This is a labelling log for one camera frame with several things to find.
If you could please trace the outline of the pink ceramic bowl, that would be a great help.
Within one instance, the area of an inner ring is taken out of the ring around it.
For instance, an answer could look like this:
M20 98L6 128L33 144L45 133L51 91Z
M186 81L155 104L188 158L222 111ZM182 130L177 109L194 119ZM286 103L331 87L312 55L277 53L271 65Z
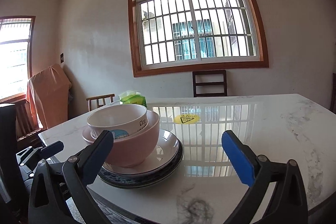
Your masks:
M147 110L147 120L147 126L138 133L120 139L113 137L106 163L130 168L142 163L153 152L159 138L159 116Z

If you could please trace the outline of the white ribbed bowl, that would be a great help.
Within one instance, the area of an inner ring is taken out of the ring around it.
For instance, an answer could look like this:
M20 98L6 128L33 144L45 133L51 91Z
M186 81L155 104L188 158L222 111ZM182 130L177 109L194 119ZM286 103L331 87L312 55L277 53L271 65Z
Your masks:
M108 106L91 114L87 124L95 139L104 130L112 132L115 139L125 138L147 126L147 108L137 104Z

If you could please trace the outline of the wooden bench by window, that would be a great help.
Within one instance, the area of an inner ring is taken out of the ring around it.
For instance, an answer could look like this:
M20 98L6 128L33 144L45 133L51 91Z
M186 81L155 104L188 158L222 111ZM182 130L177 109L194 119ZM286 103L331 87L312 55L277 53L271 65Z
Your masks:
M42 132L37 121L33 119L30 104L25 99L13 102L16 111L16 136L17 151L21 151L27 147L39 147L42 142L38 136Z

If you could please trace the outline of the blue patterned plate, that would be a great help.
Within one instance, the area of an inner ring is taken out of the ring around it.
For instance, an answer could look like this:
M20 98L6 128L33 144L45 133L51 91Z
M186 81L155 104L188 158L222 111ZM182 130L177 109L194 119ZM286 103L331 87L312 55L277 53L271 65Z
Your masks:
M116 174L112 174L111 171L102 167L98 173L98 176L110 186L120 188L120 189L132 189L132 188L142 188L156 184L169 177L180 165L183 158L183 145L180 140L178 140L178 150L177 154L173 157L172 161L166 166L158 171L154 171L150 174L145 174L144 176L135 178L125 178Z

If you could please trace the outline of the pink covered furniture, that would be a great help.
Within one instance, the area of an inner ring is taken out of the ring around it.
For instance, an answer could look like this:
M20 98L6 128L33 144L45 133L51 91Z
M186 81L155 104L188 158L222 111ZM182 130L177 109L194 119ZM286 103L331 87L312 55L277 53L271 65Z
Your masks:
M33 120L44 130L68 120L68 93L72 84L59 64L31 77L26 100Z

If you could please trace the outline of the light wooden chair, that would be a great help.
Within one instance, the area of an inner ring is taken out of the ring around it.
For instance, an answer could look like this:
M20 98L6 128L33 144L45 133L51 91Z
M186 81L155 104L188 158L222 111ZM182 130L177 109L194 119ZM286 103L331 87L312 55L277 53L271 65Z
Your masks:
M110 103L113 103L115 94L105 94L100 96L94 96L94 97L88 97L86 98L86 101L88 103L88 111L92 111L93 109L100 108L106 105L107 99L109 99ZM96 107L93 108L92 103L96 102Z

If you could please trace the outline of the green tissue pack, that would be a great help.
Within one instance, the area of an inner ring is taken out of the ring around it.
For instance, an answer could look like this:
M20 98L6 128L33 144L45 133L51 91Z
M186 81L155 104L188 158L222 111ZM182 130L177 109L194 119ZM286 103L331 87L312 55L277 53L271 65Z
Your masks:
M146 98L138 91L128 90L118 96L122 104L136 104L147 107Z

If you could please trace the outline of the white floral plate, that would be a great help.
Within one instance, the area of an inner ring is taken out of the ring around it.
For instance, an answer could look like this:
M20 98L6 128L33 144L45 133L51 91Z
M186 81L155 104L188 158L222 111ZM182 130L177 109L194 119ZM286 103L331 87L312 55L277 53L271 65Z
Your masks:
M173 133L160 129L155 149L141 164L131 168L123 168L104 163L102 167L123 178L147 176L169 165L176 157L180 146L179 139Z

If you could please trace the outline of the side window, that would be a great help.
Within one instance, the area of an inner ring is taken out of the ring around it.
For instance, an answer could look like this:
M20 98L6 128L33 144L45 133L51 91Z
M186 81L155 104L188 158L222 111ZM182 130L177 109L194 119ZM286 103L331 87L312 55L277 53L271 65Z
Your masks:
M32 74L31 44L34 16L1 17L1 99L27 92Z

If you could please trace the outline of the yellow round sticker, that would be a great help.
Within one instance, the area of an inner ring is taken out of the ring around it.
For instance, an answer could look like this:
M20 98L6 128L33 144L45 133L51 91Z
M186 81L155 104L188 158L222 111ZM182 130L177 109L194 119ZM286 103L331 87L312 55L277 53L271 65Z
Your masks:
M196 114L181 114L174 118L176 124L195 124L200 121L200 116Z

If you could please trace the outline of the dark wooden chair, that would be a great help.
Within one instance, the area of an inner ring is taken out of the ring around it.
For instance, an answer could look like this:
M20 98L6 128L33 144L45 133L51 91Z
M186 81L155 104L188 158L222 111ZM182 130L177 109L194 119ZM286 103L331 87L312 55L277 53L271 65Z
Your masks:
M197 76L213 76L213 75L221 75L222 81L210 81L210 82L197 82ZM227 97L227 72L225 69L223 70L213 70L213 71L196 71L192 72L193 77L193 96L196 97ZM197 92L197 87L210 87L210 86L220 86L223 88L222 92Z

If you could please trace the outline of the large barred window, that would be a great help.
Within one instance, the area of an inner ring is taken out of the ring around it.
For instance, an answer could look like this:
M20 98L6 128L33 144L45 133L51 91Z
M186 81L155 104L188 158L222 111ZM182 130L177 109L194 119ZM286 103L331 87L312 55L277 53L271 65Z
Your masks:
M256 0L128 0L134 77L266 68Z

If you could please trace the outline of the black wall switch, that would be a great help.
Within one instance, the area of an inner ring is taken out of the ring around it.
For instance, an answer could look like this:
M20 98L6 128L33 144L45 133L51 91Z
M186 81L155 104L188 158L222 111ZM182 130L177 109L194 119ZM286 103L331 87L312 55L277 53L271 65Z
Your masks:
M61 53L60 54L60 63L63 63L64 62L64 53Z

